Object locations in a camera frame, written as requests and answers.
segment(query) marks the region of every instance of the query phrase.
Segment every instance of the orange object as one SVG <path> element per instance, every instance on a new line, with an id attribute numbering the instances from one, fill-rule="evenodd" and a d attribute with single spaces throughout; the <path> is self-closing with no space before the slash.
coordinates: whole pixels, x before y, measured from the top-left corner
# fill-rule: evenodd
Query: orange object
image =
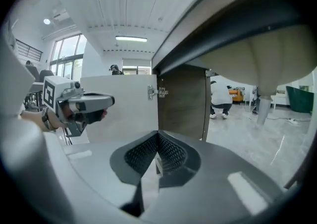
<path id="1" fill-rule="evenodd" d="M 232 96 L 234 102 L 242 102 L 243 95 L 241 95 L 241 90 L 229 90 L 229 94 Z"/>

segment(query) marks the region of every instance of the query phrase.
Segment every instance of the white cabinet door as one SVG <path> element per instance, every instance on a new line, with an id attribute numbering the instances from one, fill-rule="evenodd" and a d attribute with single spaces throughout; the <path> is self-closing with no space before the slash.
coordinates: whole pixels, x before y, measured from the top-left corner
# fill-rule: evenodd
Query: white cabinet door
<path id="1" fill-rule="evenodd" d="M 81 78 L 86 92 L 113 95 L 115 104 L 101 122 L 86 127 L 90 142 L 122 138 L 134 133 L 158 130 L 158 99 L 148 100 L 148 85 L 157 89 L 156 75 L 113 75 Z"/>

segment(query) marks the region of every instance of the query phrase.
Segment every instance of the metal bracket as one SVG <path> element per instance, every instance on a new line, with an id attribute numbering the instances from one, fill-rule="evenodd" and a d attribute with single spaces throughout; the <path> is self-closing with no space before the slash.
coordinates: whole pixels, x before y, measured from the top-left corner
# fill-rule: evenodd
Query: metal bracket
<path id="1" fill-rule="evenodd" d="M 168 90 L 164 87 L 159 87 L 158 90 L 154 89 L 152 85 L 148 85 L 148 100 L 152 100 L 154 95 L 158 95 L 159 98 L 164 98 L 168 95 Z"/>
<path id="2" fill-rule="evenodd" d="M 213 71 L 211 71 L 211 70 L 206 70 L 205 71 L 205 75 L 206 75 L 206 77 L 212 77 L 212 76 L 214 76 L 214 72 Z"/>

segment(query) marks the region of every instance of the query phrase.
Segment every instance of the wristwatch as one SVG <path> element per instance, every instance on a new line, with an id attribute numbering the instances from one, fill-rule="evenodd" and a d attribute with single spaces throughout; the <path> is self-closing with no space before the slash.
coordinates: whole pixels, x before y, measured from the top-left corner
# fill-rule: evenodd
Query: wristwatch
<path id="1" fill-rule="evenodd" d="M 42 122 L 44 123 L 45 127 L 49 131 L 55 131 L 57 128 L 53 127 L 52 124 L 50 123 L 48 111 L 49 111 L 48 107 L 42 110 Z"/>

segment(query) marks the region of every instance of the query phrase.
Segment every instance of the wrist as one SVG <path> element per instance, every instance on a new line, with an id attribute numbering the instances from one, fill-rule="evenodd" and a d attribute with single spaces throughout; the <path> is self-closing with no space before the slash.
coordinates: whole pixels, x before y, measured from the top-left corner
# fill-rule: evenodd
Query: wrist
<path id="1" fill-rule="evenodd" d="M 62 123 L 62 122 L 58 119 L 58 117 L 56 116 L 56 114 L 55 114 L 51 109 L 48 110 L 48 118 L 49 118 L 50 124 L 51 124 L 54 128 L 59 128 L 59 127 L 66 128 L 66 127 L 67 127 L 64 123 Z"/>

